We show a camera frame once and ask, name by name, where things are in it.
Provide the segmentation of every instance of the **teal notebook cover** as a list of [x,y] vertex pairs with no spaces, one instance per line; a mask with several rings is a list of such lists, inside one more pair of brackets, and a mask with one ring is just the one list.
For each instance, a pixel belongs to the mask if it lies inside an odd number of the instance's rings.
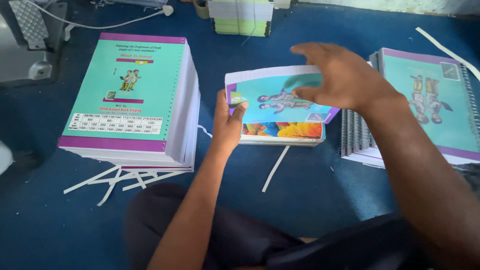
[[102,33],[59,146],[167,141],[184,48],[181,37]]
[[480,160],[474,119],[478,113],[465,67],[450,58],[385,48],[380,56],[385,79],[407,97],[417,121],[440,151]]
[[321,73],[269,76],[226,85],[230,113],[242,101],[249,107],[244,123],[300,122],[328,124],[338,108],[322,106],[295,98],[291,91],[297,86],[320,86]]

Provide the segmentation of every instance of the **blue surface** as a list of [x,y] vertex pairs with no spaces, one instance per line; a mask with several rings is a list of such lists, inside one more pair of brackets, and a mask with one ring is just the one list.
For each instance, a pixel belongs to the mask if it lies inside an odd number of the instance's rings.
[[[195,15],[191,3],[174,2],[173,6],[170,17],[156,16],[110,31],[187,37],[200,79],[200,124],[210,131],[216,92],[223,87],[225,73],[303,64],[302,56],[288,50],[300,42],[337,43],[364,58],[381,47],[445,56],[414,30],[420,26],[479,66],[476,56],[480,52],[472,48],[480,44],[480,36],[474,34],[480,23],[473,20],[299,4],[290,10],[274,10],[271,37],[252,37],[240,46],[244,36],[215,34],[209,20]],[[92,5],[73,4],[71,9],[78,12],[72,13],[72,20],[87,25],[114,25],[152,12],[120,4],[96,10]],[[122,182],[101,207],[96,204],[107,191],[106,184],[64,195],[64,189],[112,165],[56,148],[99,33],[72,31],[55,84],[0,92],[4,113],[0,139],[14,151],[35,150],[44,160],[34,171],[12,167],[0,177],[0,269],[128,268],[122,216],[140,189],[123,192],[121,187],[130,183]],[[266,193],[261,189],[283,147],[237,147],[228,161],[218,204],[303,237],[396,211],[384,170],[343,160],[336,153],[340,122],[339,116],[333,119],[327,126],[327,141],[319,146],[292,147]],[[199,132],[197,167],[209,143],[210,138]],[[168,181],[189,185],[193,176],[188,173]]]

